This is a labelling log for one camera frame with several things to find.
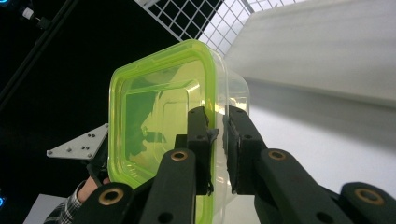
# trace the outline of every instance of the plastic container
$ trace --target plastic container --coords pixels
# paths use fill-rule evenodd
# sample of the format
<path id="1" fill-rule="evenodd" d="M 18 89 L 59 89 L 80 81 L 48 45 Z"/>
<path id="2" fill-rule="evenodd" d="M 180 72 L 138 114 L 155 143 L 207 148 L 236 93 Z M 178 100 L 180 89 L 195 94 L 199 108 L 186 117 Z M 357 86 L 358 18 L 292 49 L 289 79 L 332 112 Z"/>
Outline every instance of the plastic container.
<path id="1" fill-rule="evenodd" d="M 215 192 L 197 196 L 196 223 L 221 223 L 229 190 L 222 121 L 227 105 L 248 110 L 245 80 L 229 74 L 206 44 L 186 40 L 117 69 L 109 95 L 109 177 L 134 189 L 155 176 L 176 135 L 187 133 L 188 111 L 205 107 L 208 128 L 219 129 L 212 150 Z"/>

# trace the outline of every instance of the container lid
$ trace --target container lid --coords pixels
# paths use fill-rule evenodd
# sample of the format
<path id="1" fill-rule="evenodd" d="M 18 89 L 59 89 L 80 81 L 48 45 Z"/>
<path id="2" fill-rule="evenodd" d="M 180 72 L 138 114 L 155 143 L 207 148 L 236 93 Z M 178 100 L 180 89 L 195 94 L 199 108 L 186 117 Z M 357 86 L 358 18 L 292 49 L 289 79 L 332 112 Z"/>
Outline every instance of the container lid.
<path id="1" fill-rule="evenodd" d="M 137 188 L 154 177 L 164 152 L 174 148 L 176 135 L 187 133 L 189 110 L 204 106 L 208 127 L 214 128 L 219 73 L 225 74 L 224 67 L 198 40 L 183 41 L 117 69 L 109 94 L 111 181 Z M 202 210 L 197 211 L 197 222 L 210 222 L 211 198 L 197 201 Z"/>

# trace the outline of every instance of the person's hand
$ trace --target person's hand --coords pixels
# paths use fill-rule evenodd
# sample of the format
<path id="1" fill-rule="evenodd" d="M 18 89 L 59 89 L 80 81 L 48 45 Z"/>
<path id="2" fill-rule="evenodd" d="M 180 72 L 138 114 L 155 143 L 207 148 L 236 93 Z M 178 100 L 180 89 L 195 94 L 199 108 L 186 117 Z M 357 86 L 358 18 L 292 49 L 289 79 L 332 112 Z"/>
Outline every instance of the person's hand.
<path id="1" fill-rule="evenodd" d="M 108 183 L 110 183 L 110 179 L 105 178 L 103 180 L 103 184 L 108 184 Z M 90 195 L 93 193 L 93 191 L 96 190 L 97 188 L 98 187 L 96 186 L 96 183 L 92 179 L 92 177 L 88 177 L 84 186 L 77 193 L 78 200 L 81 203 L 85 203 L 85 201 L 87 201 L 88 197 L 90 197 Z"/>

